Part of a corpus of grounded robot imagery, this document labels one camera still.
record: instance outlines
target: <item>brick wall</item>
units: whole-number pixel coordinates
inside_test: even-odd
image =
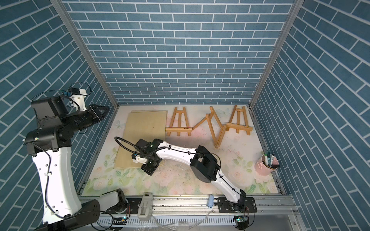
[[[49,0],[1,0],[0,34],[0,230],[33,230],[42,220],[43,199],[22,142],[36,128],[31,98],[81,81],[93,89],[87,105],[111,104]],[[73,139],[76,187],[109,117]]]
[[[369,12],[305,0],[255,107],[310,230],[370,230]]]
[[[246,104],[293,0],[63,1],[120,104]]]

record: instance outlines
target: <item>wooden leg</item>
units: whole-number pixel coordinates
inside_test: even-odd
[[[220,126],[220,128],[222,128],[222,123],[221,123],[220,119],[218,118],[218,116],[217,116],[217,114],[216,114],[215,110],[213,109],[213,107],[212,107],[212,106],[210,106],[209,108],[211,109],[211,112],[214,114],[215,119],[216,119],[216,121],[217,121],[217,123],[218,123],[218,126]]]
[[[234,115],[235,115],[235,110],[236,110],[236,105],[234,106],[234,109],[232,110],[229,123],[232,123],[232,119],[234,118]]]
[[[240,111],[238,111],[238,115],[236,116],[236,124],[240,124]]]
[[[207,122],[208,122],[208,126],[209,126],[209,130],[211,131],[211,135],[212,135],[212,139],[213,139],[213,143],[214,145],[216,146],[216,136],[215,136],[215,131],[213,130],[213,126],[212,126],[212,122],[211,122],[211,119],[209,117],[209,114],[206,114],[206,118],[207,118]]]
[[[220,131],[220,134],[218,135],[218,138],[217,138],[217,144],[215,146],[216,148],[219,148],[221,146],[221,142],[223,140],[223,137],[225,136],[226,127],[227,127],[226,124],[224,124],[222,126],[222,129]]]
[[[174,114],[172,115],[171,123],[169,124],[170,127],[172,127],[174,125],[176,111],[177,111],[177,107],[175,107],[175,109],[174,109]]]
[[[179,128],[181,127],[181,113],[179,113],[179,122],[178,122],[178,125],[177,125]]]
[[[247,110],[245,109],[245,106],[243,106],[243,115],[244,115],[245,126],[249,126],[248,118],[247,118]]]
[[[199,125],[201,125],[204,121],[206,121],[207,118],[204,117],[201,121],[199,121],[194,127],[193,127],[193,130],[196,129],[197,127],[199,127]]]
[[[184,117],[185,117],[186,127],[189,127],[188,114],[186,113],[185,107],[183,107],[182,110],[184,111]]]

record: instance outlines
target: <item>metal rail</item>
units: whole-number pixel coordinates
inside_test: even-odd
[[[298,209],[293,201],[292,196],[283,195],[256,195],[247,194],[247,197],[255,199],[257,212],[255,215],[297,215]],[[82,203],[93,200],[97,197],[79,197]],[[213,215],[241,215],[243,213],[219,213],[218,207],[207,207],[208,195],[204,196],[155,196],[153,199],[153,216],[177,216],[177,215],[206,215],[212,211],[209,216]],[[114,214],[115,217],[121,217],[121,214]]]
[[[115,116],[116,116],[116,114],[117,114],[117,112],[118,112],[118,108],[117,108],[117,109],[116,109],[116,108],[114,108],[113,110],[114,110],[114,111],[113,111],[113,113],[112,113],[112,116],[111,116],[111,118],[109,119],[109,122],[108,122],[108,124],[107,124],[107,127],[105,128],[104,133],[103,133],[103,134],[102,134],[102,136],[101,136],[101,139],[100,139],[100,141],[99,141],[99,143],[98,143],[98,146],[97,146],[97,148],[96,148],[96,150],[95,150],[95,152],[94,152],[94,154],[93,154],[93,156],[92,156],[92,158],[91,158],[91,160],[90,160],[90,163],[89,163],[89,165],[88,165],[88,167],[87,167],[86,171],[84,172],[84,175],[82,176],[82,178],[81,178],[80,182],[78,183],[78,188],[77,188],[77,190],[76,190],[77,195],[81,195],[81,194],[82,194],[82,189],[83,189],[83,188],[84,188],[84,186],[86,185],[86,182],[87,182],[88,178],[90,177],[90,174],[91,174],[91,172],[92,172],[92,170],[93,170],[93,168],[94,168],[94,165],[95,165],[95,162],[96,162],[96,160],[97,160],[97,158],[98,158],[98,156],[99,156],[99,153],[100,153],[101,149],[103,148],[103,145],[104,145],[105,139],[106,139],[106,138],[107,138],[107,136],[108,136],[108,132],[109,132],[109,130],[111,129],[111,126],[112,126],[112,124],[113,124],[114,118],[115,118]]]

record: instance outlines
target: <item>cable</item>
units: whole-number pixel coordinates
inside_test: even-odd
[[[221,170],[221,158],[217,155],[217,154],[214,154],[214,153],[211,153],[211,152],[201,152],[199,154],[202,154],[202,153],[209,153],[209,154],[212,154],[212,155],[215,155],[218,157],[219,161],[220,161],[220,170]],[[220,178],[234,191],[236,192],[237,194],[240,195],[240,193],[238,193],[235,188],[231,187],[231,185],[229,185],[229,183],[226,182],[226,180],[224,180],[223,176],[220,174],[220,171],[218,171],[218,175],[220,176]]]
[[[130,149],[128,149],[127,147],[125,147],[123,144],[121,144],[121,142],[119,142],[118,140],[120,140],[120,141],[123,141],[123,142],[125,142],[125,143],[127,143],[127,144],[129,144],[129,145],[131,145],[131,146],[133,146],[134,148],[136,148],[136,149],[140,149],[138,146],[136,146],[136,145],[134,145],[133,143],[131,143],[130,141],[127,141],[127,140],[125,140],[125,139],[122,139],[122,138],[120,138],[120,137],[118,137],[118,136],[116,136],[115,138],[114,138],[114,140],[117,142],[117,144],[119,144],[123,149],[125,149],[126,151],[129,151],[129,152],[131,152],[131,153],[133,153],[133,154],[138,154],[138,155],[140,155],[140,153],[137,153],[137,152],[135,152],[135,151],[132,151],[132,150],[130,150]]]
[[[49,153],[47,153],[43,148],[41,148],[40,146],[38,146],[37,144],[35,144],[33,141],[31,141],[31,142],[27,142],[27,143],[32,143],[36,148],[38,148],[38,149],[40,149],[41,151],[45,152],[45,153],[46,153],[46,155],[49,157],[49,164],[48,164],[48,166],[47,166],[47,173],[49,173],[49,172],[50,172],[50,165],[51,165],[51,157],[50,157]],[[77,215],[79,215],[79,214],[83,214],[83,213],[95,212],[95,211],[85,211],[85,212],[81,212],[81,213],[76,213],[76,214],[71,215],[71,216],[69,216],[69,217],[62,217],[62,216],[59,216],[58,214],[55,214],[54,210],[50,207],[49,202],[47,201],[47,189],[48,189],[48,185],[49,185],[49,175],[47,175],[46,185],[45,185],[45,198],[44,198],[44,199],[45,199],[45,204],[46,204],[46,206],[50,209],[50,211],[51,211],[55,216],[57,216],[58,218],[60,218],[60,219],[65,219],[65,218],[75,217],[75,216],[77,216]]]
[[[93,224],[92,224],[92,223],[90,224],[90,225],[91,225],[91,227],[93,227],[95,230],[98,230],[98,231],[105,231],[105,230],[110,229],[110,228],[112,227],[112,225],[113,225],[114,217],[112,216],[112,214],[108,213],[107,211],[100,211],[100,212],[102,212],[102,213],[106,213],[106,214],[109,214],[109,215],[112,217],[112,223],[111,223],[111,225],[110,225],[108,228],[104,229],[104,230],[98,230],[97,228],[95,228],[95,227],[93,226]]]
[[[50,172],[50,165],[51,165],[51,157],[49,155],[49,153],[47,153],[43,148],[41,148],[40,146],[38,146],[37,144],[35,144],[34,142],[30,142],[32,143],[36,148],[40,149],[41,151],[45,152],[46,155],[49,157],[49,164],[47,166],[47,178],[46,178],[46,185],[45,185],[45,204],[46,206],[50,209],[50,211],[55,215],[57,216],[58,218],[60,219],[64,219],[64,217],[61,217],[59,216],[58,214],[55,214],[54,210],[50,207],[49,205],[49,202],[47,201],[47,189],[48,189],[48,185],[49,185],[49,172]]]
[[[88,130],[89,130],[89,128],[87,128],[85,132],[75,133],[75,135],[85,134]]]
[[[131,205],[128,204],[128,211],[126,211],[126,219],[130,218],[131,216]]]
[[[248,227],[251,227],[252,225],[253,225],[253,223],[254,223],[254,220],[256,219],[256,216],[255,216],[255,214],[254,214],[254,209],[253,209],[253,221],[252,221],[252,224],[250,224]]]
[[[118,137],[118,136],[116,136],[115,138],[114,138],[114,140],[122,147],[122,148],[124,148],[125,150],[127,150],[127,151],[129,151],[129,152],[131,152],[131,153],[133,153],[133,154],[138,154],[138,155],[140,155],[140,153],[137,153],[137,152],[134,152],[134,151],[132,151],[132,150],[130,150],[130,149],[128,149],[128,148],[126,148],[123,144],[121,144],[121,142],[119,142],[118,140],[121,140],[121,141],[123,141],[123,142],[125,142],[125,143],[127,143],[127,144],[129,144],[129,145],[131,145],[131,146],[133,146],[133,147],[135,147],[137,150],[140,150],[140,148],[138,147],[138,146],[136,146],[136,145],[134,145],[133,143],[131,143],[131,142],[129,142],[129,141],[127,141],[127,140],[125,140],[125,139],[122,139],[122,138],[120,138],[120,137]],[[155,150],[153,150],[153,151],[151,151],[150,153],[148,153],[148,154],[146,154],[145,155],[145,157],[148,157],[148,156],[150,156],[150,155],[152,155],[153,153],[155,153],[155,152],[157,152],[157,151],[159,151],[159,150],[162,150],[162,149],[171,149],[171,150],[174,150],[174,151],[178,151],[178,152],[183,152],[183,153],[187,153],[187,154],[196,154],[196,153],[190,153],[190,152],[184,152],[184,151],[179,151],[179,150],[176,150],[176,149],[172,149],[172,148],[170,148],[170,147],[160,147],[160,148],[157,148],[157,149],[155,149]],[[217,155],[217,154],[215,154],[215,153],[211,153],[211,152],[201,152],[201,153],[198,153],[198,154],[212,154],[212,155],[215,155],[215,156],[217,156],[218,157],[218,159],[219,159],[219,161],[220,161],[220,170],[221,170],[221,158]],[[223,178],[223,176],[220,174],[220,171],[218,171],[218,175],[220,176],[220,178],[234,191],[234,192],[236,192],[237,194],[239,194],[240,195],[240,193],[239,192],[237,192],[236,190],[235,190],[235,188],[233,188],[231,185],[229,185],[229,183],[227,183],[227,181],[226,180],[224,180],[224,178]]]
[[[89,90],[90,90],[90,93],[88,94],[88,95],[90,95],[93,91],[91,90],[91,87],[90,87],[90,85],[88,85],[87,83],[85,83],[85,82],[75,82],[74,84],[71,84],[69,87],[68,87],[68,90],[69,90],[69,88],[71,87],[71,86],[73,86],[73,85],[75,85],[75,84],[86,84],[87,86],[88,86],[88,88],[89,88]]]
[[[69,101],[72,101],[74,104],[76,104],[76,105],[77,105],[78,109],[77,109],[77,111],[75,111],[75,112],[73,112],[73,113],[76,113],[76,112],[81,111],[81,107],[78,105],[78,103],[76,103],[76,101],[74,101],[73,99],[69,98],[69,97],[68,97],[68,96],[66,96],[66,95],[60,95],[60,96],[61,96],[61,97],[63,97],[63,98],[68,99]]]
[[[31,103],[33,102],[33,100],[36,98],[36,97],[38,97],[39,95],[42,95],[42,94],[45,94],[45,93],[49,93],[49,92],[60,92],[60,91],[62,91],[62,92],[68,92],[68,93],[71,93],[71,94],[73,94],[73,95],[75,95],[76,93],[75,92],[71,92],[71,91],[64,91],[64,90],[48,90],[48,91],[44,91],[44,92],[41,92],[40,94],[37,94],[37,95],[35,95],[32,99],[31,99]]]

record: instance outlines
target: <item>white plastic bracket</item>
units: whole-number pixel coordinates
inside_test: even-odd
[[[86,106],[85,106],[85,98],[86,98],[86,90],[85,89],[81,89],[80,88],[80,94],[83,94],[83,95],[71,95],[71,99],[73,99],[73,101],[75,101],[81,108],[82,111],[86,111]],[[73,107],[74,108],[78,108],[78,106],[73,103]]]
[[[142,163],[142,164],[146,164],[147,163],[147,159],[145,158],[141,158],[139,155],[137,155],[135,157],[136,160],[133,159],[133,162],[134,163]]]

